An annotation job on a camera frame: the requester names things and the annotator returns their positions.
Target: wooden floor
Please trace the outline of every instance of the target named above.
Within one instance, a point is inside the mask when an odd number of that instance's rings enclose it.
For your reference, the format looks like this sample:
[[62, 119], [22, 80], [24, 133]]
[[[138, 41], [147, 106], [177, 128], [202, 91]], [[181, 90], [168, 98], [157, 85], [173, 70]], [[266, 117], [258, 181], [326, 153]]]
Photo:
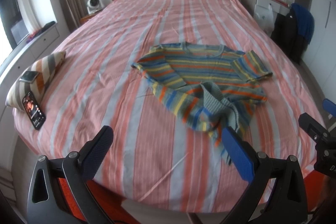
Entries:
[[[323, 117], [323, 120], [325, 121], [326, 126], [327, 127], [330, 126], [328, 114], [322, 109], [322, 100], [324, 99], [322, 91], [319, 88], [317, 88], [318, 85], [315, 79], [312, 77], [312, 75], [309, 72], [305, 70], [304, 64], [301, 66], [297, 65], [296, 67], [299, 70], [300, 75], [305, 81], [308, 89], [310, 90], [310, 93], [313, 99], [315, 100], [315, 103]], [[26, 218], [26, 215], [27, 215], [26, 208], [27, 208], [27, 197], [28, 197], [29, 185], [30, 185], [31, 175], [33, 173], [37, 158], [38, 156], [35, 155], [33, 152], [31, 152], [29, 148], [23, 143], [23, 141], [20, 138], [18, 138], [15, 152], [14, 152], [14, 157], [13, 157], [12, 176], [13, 176], [14, 188], [16, 191], [17, 208], [19, 209], [19, 211], [21, 212], [24, 218]], [[130, 210], [132, 210], [132, 206], [135, 207], [134, 205], [132, 205], [132, 202], [126, 203], [125, 206], [130, 207], [129, 208]], [[165, 219], [166, 214], [167, 213], [163, 213], [161, 219]], [[210, 219], [207, 218], [206, 223], [219, 223], [217, 221], [218, 215], [213, 214], [213, 217], [214, 217], [214, 221], [210, 221]], [[152, 221], [142, 222], [142, 224], [147, 224], [147, 223], [152, 223]]]

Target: bed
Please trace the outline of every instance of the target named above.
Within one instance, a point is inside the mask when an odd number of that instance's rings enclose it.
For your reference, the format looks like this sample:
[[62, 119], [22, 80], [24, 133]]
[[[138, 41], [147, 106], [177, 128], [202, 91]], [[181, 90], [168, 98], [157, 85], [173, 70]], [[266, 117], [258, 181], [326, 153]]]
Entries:
[[41, 103], [47, 116], [41, 130], [14, 110], [16, 130], [33, 151], [56, 158], [110, 125], [114, 143], [96, 182], [157, 208], [229, 211], [247, 184], [212, 141], [175, 119], [131, 68], [151, 46], [183, 41], [257, 53], [273, 77], [261, 83], [268, 101], [256, 108], [244, 139], [270, 157], [296, 155], [303, 176], [311, 173], [314, 142], [297, 120], [304, 112], [321, 124], [322, 118], [297, 69], [238, 0], [114, 0], [56, 49], [67, 58]]

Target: black phone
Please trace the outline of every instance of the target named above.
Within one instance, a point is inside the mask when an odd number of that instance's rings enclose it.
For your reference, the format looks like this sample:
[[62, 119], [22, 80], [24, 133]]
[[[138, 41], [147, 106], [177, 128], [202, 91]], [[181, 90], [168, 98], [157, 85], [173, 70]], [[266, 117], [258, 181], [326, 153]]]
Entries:
[[39, 71], [27, 70], [25, 73], [19, 78], [19, 81], [32, 83], [35, 81], [36, 77], [40, 74]]
[[23, 107], [36, 130], [39, 130], [45, 122], [45, 115], [38, 105], [32, 91], [29, 91], [22, 99]]

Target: screw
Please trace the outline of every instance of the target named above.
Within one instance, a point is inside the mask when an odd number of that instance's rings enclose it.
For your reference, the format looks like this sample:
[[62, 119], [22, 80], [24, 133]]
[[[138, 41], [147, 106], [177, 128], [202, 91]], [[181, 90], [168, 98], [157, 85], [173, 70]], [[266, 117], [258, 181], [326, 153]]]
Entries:
[[39, 156], [39, 158], [37, 159], [39, 162], [43, 162], [45, 160], [45, 155], [41, 155]]
[[290, 156], [289, 156], [289, 159], [290, 159], [291, 161], [297, 161], [297, 157], [294, 156], [294, 155], [290, 155]]
[[74, 159], [74, 158], [77, 157], [77, 155], [78, 155], [78, 152], [76, 152], [76, 151], [72, 151], [72, 152], [69, 153], [68, 156], [69, 156], [69, 158]]
[[261, 159], [264, 159], [264, 158], [267, 157], [266, 153], [264, 153], [264, 152], [258, 152], [257, 155], [258, 155], [258, 157], [261, 158]]

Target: folded sleeve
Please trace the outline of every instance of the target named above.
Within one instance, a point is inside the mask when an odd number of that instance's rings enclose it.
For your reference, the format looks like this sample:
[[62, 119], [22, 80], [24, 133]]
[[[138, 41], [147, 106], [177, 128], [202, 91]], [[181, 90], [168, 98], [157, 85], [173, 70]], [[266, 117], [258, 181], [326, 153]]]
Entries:
[[242, 57], [232, 61], [230, 65], [239, 77], [246, 82], [262, 80], [272, 76], [272, 72], [265, 67], [254, 51], [247, 52]]

